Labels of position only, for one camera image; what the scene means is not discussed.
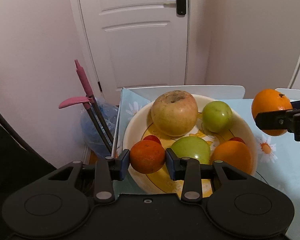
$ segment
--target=white chair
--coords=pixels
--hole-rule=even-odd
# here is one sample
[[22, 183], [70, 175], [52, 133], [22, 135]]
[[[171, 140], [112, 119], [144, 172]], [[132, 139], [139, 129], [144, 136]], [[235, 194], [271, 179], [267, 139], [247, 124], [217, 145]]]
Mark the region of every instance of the white chair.
[[158, 96], [173, 90], [183, 90], [190, 94], [206, 96], [213, 99], [242, 99], [245, 93], [243, 86], [226, 85], [140, 87], [129, 88], [129, 90], [150, 101], [154, 101]]
[[290, 88], [277, 88], [278, 92], [283, 93], [291, 100], [300, 100], [300, 90]]

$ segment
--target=orange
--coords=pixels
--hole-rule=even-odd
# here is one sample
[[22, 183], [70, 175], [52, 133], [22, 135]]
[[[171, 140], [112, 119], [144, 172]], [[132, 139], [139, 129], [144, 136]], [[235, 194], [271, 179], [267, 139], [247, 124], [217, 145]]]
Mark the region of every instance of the orange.
[[[261, 112], [270, 112], [270, 111], [278, 111], [278, 110], [288, 110], [292, 109], [292, 105], [290, 103], [289, 98], [287, 98], [284, 94], [273, 90], [273, 89], [265, 89], [259, 92], [251, 105], [251, 113], [253, 119], [256, 118], [258, 113]], [[287, 132], [287, 130], [262, 130], [268, 135], [278, 136]]]
[[252, 173], [253, 161], [249, 148], [242, 142], [225, 141], [218, 145], [210, 157], [210, 162], [222, 160], [247, 174]]
[[130, 150], [132, 168], [142, 174], [154, 173], [162, 168], [166, 160], [164, 148], [155, 141], [142, 140]]

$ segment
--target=green apple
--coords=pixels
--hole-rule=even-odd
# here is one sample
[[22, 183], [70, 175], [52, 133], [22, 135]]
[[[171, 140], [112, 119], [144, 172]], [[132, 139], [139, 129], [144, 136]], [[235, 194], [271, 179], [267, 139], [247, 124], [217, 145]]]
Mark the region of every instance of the green apple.
[[202, 138], [186, 136], [174, 142], [170, 147], [177, 157], [197, 159], [201, 164], [209, 164], [210, 146]]
[[222, 101], [212, 101], [202, 110], [202, 124], [211, 132], [229, 129], [232, 123], [231, 108]]

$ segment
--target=screw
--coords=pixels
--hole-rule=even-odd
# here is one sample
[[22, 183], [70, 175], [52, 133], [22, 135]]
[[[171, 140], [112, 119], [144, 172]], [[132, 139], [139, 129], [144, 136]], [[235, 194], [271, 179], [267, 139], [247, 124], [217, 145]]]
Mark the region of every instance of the screw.
[[100, 191], [96, 194], [98, 199], [109, 199], [112, 197], [112, 194], [109, 191]]
[[146, 204], [150, 204], [150, 203], [152, 203], [152, 199], [151, 198], [146, 198], [143, 202], [146, 203]]
[[188, 191], [185, 193], [185, 198], [187, 199], [197, 199], [200, 197], [200, 194], [195, 191]]

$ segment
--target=fruit bowl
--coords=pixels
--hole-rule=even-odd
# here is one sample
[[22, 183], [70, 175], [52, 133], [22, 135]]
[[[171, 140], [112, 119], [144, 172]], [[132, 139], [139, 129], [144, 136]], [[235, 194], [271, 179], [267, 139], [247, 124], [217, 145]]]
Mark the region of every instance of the fruit bowl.
[[[198, 105], [198, 111], [202, 111], [204, 106], [214, 99], [200, 95], [193, 95]], [[123, 138], [123, 149], [131, 149], [138, 141], [142, 140], [147, 135], [157, 136], [163, 148], [169, 148], [176, 140], [181, 137], [171, 137], [160, 133], [151, 118], [151, 106], [153, 102], [144, 106], [129, 122]], [[197, 136], [208, 142], [211, 153], [220, 143], [229, 140], [232, 137], [242, 138], [250, 150], [251, 158], [253, 160], [253, 167], [251, 175], [256, 171], [257, 167], [257, 148], [253, 133], [248, 124], [239, 116], [237, 112], [232, 109], [233, 124], [229, 130], [222, 133], [212, 133], [207, 131], [202, 126], [201, 113], [198, 113], [198, 120], [192, 130], [184, 136]], [[141, 174], [135, 171], [131, 166], [128, 169], [134, 181], [148, 194], [163, 194], [163, 193], [177, 193], [181, 196], [183, 181], [173, 181], [170, 179], [168, 170], [164, 165], [159, 171], [152, 174]], [[212, 193], [210, 180], [202, 180], [202, 194], [204, 197], [210, 196]]]

